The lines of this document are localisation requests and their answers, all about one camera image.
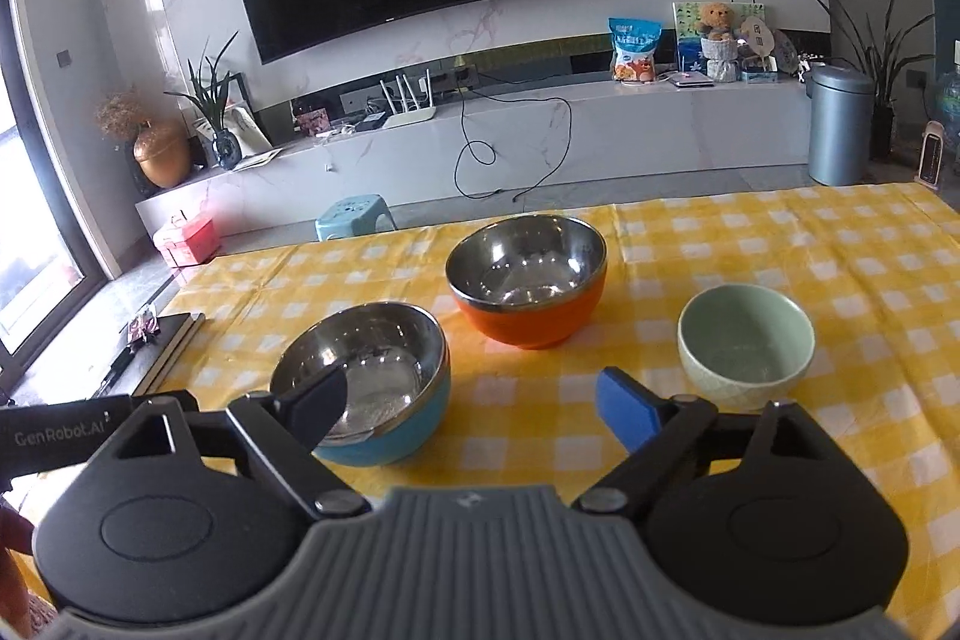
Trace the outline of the light blue plastic stool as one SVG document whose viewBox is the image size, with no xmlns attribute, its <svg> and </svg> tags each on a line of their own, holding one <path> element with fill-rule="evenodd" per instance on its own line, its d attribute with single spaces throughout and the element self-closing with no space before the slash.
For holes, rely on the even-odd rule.
<svg viewBox="0 0 960 640">
<path fill-rule="evenodd" d="M 350 239 L 376 234 L 382 221 L 397 229 L 386 200 L 379 193 L 371 193 L 338 200 L 314 221 L 314 230 L 319 242 Z"/>
</svg>

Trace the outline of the pink foil packet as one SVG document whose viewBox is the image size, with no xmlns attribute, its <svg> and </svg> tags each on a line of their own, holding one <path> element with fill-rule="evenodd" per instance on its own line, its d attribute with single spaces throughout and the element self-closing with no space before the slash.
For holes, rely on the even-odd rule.
<svg viewBox="0 0 960 640">
<path fill-rule="evenodd" d="M 153 305 L 147 305 L 128 322 L 127 347 L 132 353 L 137 353 L 140 347 L 146 346 L 160 336 L 160 322 Z"/>
</svg>

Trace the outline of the blue snack bag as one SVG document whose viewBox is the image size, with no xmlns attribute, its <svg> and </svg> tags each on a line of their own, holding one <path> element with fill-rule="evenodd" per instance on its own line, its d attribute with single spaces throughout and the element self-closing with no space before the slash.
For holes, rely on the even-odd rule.
<svg viewBox="0 0 960 640">
<path fill-rule="evenodd" d="M 654 55 L 661 39 L 662 26 L 656 21 L 638 18 L 610 18 L 612 41 L 610 73 L 620 83 L 652 83 L 656 80 Z"/>
</svg>

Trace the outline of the pink storage box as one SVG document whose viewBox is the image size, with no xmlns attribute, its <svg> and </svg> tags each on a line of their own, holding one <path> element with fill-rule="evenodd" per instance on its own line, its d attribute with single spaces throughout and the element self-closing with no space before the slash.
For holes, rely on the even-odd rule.
<svg viewBox="0 0 960 640">
<path fill-rule="evenodd" d="M 187 268 L 208 262 L 220 250 L 221 239 L 210 214 L 194 218 L 174 214 L 151 236 L 153 245 L 171 268 Z"/>
</svg>

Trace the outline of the orange stainless steel bowl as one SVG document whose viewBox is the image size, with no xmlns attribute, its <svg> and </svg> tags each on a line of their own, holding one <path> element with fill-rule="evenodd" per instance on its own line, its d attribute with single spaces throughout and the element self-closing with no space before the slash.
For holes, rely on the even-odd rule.
<svg viewBox="0 0 960 640">
<path fill-rule="evenodd" d="M 475 330 L 508 346 L 542 349 L 586 325 L 604 292 L 607 265 L 596 227 L 558 214 L 524 214 L 462 239 L 444 273 Z"/>
</svg>

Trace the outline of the white marble tv cabinet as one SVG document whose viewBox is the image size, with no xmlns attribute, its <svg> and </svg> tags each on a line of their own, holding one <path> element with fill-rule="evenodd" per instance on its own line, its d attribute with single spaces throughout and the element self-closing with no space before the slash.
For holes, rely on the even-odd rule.
<svg viewBox="0 0 960 640">
<path fill-rule="evenodd" d="M 302 140 L 254 169 L 208 170 L 137 206 L 148 232 L 212 214 L 225 236 L 311 221 L 340 198 L 389 205 L 697 170 L 805 163 L 811 103 L 796 81 L 677 89 L 612 81 L 467 97 L 431 120 Z"/>
</svg>

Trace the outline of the copper round vase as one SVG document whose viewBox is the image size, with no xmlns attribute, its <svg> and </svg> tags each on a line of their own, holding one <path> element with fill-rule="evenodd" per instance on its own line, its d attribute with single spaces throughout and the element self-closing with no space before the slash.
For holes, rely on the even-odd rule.
<svg viewBox="0 0 960 640">
<path fill-rule="evenodd" d="M 181 185 L 192 170 L 189 142 L 181 124 L 163 120 L 146 125 L 133 142 L 133 158 L 156 187 Z"/>
</svg>

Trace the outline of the green potted floor plant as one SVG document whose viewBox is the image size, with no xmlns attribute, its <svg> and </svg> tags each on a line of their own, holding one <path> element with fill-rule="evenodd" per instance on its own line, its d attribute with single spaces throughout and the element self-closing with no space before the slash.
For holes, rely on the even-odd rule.
<svg viewBox="0 0 960 640">
<path fill-rule="evenodd" d="M 828 5 L 823 0 L 815 1 L 827 13 L 833 29 L 843 35 L 846 42 L 853 47 L 854 60 L 851 65 L 865 74 L 874 85 L 869 156 L 873 161 L 888 161 L 892 157 L 895 136 L 893 88 L 896 80 L 911 65 L 922 64 L 934 58 L 932 52 L 910 55 L 903 52 L 903 47 L 914 31 L 934 21 L 934 13 L 924 14 L 906 28 L 893 29 L 892 16 L 896 0 L 889 0 L 882 29 L 876 31 L 868 14 L 864 16 L 864 26 L 859 26 L 854 21 L 854 16 L 839 0 L 833 5 Z"/>
</svg>

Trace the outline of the blue glass plant vase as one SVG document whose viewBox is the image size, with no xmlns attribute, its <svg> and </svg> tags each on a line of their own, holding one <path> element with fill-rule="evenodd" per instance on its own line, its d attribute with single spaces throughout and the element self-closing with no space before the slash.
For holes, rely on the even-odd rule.
<svg viewBox="0 0 960 640">
<path fill-rule="evenodd" d="M 212 140 L 212 151 L 218 166 L 223 170 L 233 170 L 242 159 L 239 140 L 233 131 L 218 128 Z"/>
</svg>

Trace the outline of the green picture book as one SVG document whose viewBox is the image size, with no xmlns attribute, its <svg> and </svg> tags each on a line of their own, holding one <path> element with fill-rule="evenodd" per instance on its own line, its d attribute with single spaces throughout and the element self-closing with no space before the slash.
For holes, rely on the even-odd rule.
<svg viewBox="0 0 960 640">
<path fill-rule="evenodd" d="M 763 3 L 674 2 L 675 67 L 706 71 L 701 41 L 732 39 L 748 16 L 766 19 Z"/>
</svg>

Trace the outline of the blue stainless steel bowl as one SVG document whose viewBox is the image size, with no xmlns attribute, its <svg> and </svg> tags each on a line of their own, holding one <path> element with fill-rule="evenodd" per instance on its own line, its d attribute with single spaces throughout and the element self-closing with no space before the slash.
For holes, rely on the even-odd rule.
<svg viewBox="0 0 960 640">
<path fill-rule="evenodd" d="M 425 308 L 371 302 L 337 312 L 291 342 L 270 392 L 283 396 L 329 374 L 345 377 L 342 414 L 320 415 L 320 437 L 298 425 L 299 440 L 313 442 L 324 461 L 384 466 L 415 453 L 438 429 L 451 397 L 451 349 Z"/>
</svg>

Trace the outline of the yellow checkered tablecloth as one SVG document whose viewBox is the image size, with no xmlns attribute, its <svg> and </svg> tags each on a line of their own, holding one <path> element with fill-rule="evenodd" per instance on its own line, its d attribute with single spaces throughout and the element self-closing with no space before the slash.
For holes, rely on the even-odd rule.
<svg viewBox="0 0 960 640">
<path fill-rule="evenodd" d="M 892 619 L 914 638 L 945 632 L 958 615 L 957 214 L 916 185 L 876 185 L 601 206 L 584 219 L 607 242 L 607 283 L 589 323 L 558 346 L 524 351 L 470 325 L 444 280 L 466 235 L 449 224 L 213 262 L 179 294 L 208 331 L 172 378 L 220 404 L 265 385 L 324 315 L 379 299 L 423 305 L 451 343 L 451 406 L 420 452 L 359 471 L 359 486 L 548 482 L 571 497 L 620 455 L 592 408 L 599 369 L 681 392 L 682 307 L 724 283 L 770 287 L 815 326 L 800 403 L 907 526 Z"/>
</svg>

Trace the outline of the teddy bear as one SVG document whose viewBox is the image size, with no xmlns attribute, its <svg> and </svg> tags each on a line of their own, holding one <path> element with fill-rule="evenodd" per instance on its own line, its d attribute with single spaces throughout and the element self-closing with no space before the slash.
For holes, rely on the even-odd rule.
<svg viewBox="0 0 960 640">
<path fill-rule="evenodd" d="M 734 35 L 734 10 L 726 3 L 706 2 L 698 7 L 698 14 L 706 76 L 715 83 L 734 83 L 739 57 L 739 44 Z"/>
</svg>

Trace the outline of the green ceramic bowl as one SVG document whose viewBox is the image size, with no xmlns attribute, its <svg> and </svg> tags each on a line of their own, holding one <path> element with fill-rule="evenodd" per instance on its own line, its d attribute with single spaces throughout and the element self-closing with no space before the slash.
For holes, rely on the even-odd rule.
<svg viewBox="0 0 960 640">
<path fill-rule="evenodd" d="M 758 284 L 724 283 L 698 292 L 677 320 L 686 378 L 721 408 L 757 411 L 788 398 L 817 351 L 809 315 Z"/>
</svg>

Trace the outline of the grey trash can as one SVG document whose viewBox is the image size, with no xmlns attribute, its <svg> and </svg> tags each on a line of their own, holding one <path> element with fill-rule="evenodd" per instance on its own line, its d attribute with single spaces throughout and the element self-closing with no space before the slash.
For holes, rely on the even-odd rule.
<svg viewBox="0 0 960 640">
<path fill-rule="evenodd" d="M 828 187 L 859 184 L 869 161 L 874 83 L 852 68 L 815 64 L 804 85 L 812 104 L 809 175 Z"/>
</svg>

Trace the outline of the white wifi router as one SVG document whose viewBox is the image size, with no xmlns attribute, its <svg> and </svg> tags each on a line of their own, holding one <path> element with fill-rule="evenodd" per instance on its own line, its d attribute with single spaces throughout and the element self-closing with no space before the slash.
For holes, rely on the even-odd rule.
<svg viewBox="0 0 960 640">
<path fill-rule="evenodd" d="M 412 85 L 407 73 L 396 73 L 392 83 L 381 80 L 379 87 L 389 109 L 389 115 L 384 124 L 386 128 L 421 124 L 436 115 L 433 80 L 429 68 L 421 76 L 418 86 Z"/>
</svg>

